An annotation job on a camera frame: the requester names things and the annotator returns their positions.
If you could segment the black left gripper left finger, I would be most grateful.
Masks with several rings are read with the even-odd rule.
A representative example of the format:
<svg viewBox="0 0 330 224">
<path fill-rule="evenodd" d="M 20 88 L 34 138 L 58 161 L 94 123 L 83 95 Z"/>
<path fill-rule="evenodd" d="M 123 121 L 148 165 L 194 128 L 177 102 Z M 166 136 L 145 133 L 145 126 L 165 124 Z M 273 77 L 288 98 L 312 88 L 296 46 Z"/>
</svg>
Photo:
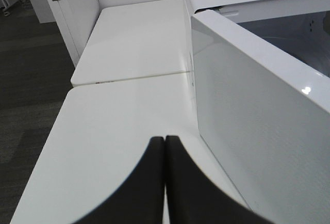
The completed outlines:
<svg viewBox="0 0 330 224">
<path fill-rule="evenodd" d="M 162 223 L 164 138 L 152 137 L 120 187 L 76 223 Z"/>
</svg>

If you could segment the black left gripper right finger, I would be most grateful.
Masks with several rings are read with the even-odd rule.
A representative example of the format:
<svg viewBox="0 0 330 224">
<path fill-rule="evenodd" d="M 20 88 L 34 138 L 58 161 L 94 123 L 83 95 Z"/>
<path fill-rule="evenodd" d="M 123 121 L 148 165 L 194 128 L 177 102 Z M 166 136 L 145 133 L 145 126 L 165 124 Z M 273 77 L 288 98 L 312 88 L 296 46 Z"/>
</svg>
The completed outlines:
<svg viewBox="0 0 330 224">
<path fill-rule="evenodd" d="M 166 167 L 170 223 L 255 223 L 202 173 L 177 136 L 166 137 Z"/>
</svg>

